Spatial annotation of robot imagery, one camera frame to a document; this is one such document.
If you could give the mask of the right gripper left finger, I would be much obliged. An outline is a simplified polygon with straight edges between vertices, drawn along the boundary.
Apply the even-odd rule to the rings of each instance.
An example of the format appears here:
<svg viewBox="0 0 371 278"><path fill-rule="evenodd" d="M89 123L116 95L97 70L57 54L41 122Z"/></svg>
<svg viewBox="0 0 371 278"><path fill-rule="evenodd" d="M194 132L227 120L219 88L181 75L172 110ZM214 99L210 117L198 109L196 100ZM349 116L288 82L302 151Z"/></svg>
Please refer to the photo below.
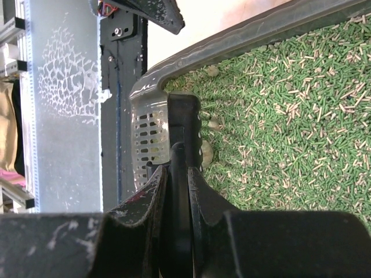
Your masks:
<svg viewBox="0 0 371 278"><path fill-rule="evenodd" d="M167 175L107 213L1 215L1 276L158 277Z"/></svg>

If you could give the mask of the dark green litter box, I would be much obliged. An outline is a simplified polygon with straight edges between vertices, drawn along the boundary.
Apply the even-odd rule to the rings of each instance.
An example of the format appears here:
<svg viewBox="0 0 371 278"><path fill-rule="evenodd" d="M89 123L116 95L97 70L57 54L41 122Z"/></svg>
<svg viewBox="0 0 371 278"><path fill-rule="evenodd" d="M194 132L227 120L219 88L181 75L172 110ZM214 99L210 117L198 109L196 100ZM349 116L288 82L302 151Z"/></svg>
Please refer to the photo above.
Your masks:
<svg viewBox="0 0 371 278"><path fill-rule="evenodd" d="M220 31L150 68L129 95L134 189L140 189L148 181L147 163L168 162L170 149L177 142L184 143L191 166L201 165L199 102L189 93L166 93L164 87L170 79L369 12L369 1L289 1Z"/></svg>

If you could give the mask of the black litter scoop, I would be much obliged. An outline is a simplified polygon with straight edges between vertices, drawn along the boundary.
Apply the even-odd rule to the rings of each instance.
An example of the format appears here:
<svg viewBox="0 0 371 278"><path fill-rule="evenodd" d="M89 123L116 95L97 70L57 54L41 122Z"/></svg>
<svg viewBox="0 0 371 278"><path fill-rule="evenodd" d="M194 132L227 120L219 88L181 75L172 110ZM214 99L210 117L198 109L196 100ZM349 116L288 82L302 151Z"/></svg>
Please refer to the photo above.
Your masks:
<svg viewBox="0 0 371 278"><path fill-rule="evenodd" d="M202 164L200 101L193 94L174 92L168 97L170 158L159 238L162 277L192 277L192 219L188 168Z"/></svg>

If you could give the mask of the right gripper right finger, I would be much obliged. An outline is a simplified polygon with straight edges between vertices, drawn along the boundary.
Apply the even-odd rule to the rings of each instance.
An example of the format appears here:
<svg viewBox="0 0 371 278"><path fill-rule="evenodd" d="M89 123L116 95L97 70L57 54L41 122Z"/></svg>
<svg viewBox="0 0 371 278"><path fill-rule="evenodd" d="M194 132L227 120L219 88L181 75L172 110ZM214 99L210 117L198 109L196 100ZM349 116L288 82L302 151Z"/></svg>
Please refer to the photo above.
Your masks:
<svg viewBox="0 0 371 278"><path fill-rule="evenodd" d="M188 169L196 277L369 277L370 235L340 211L243 211Z"/></svg>

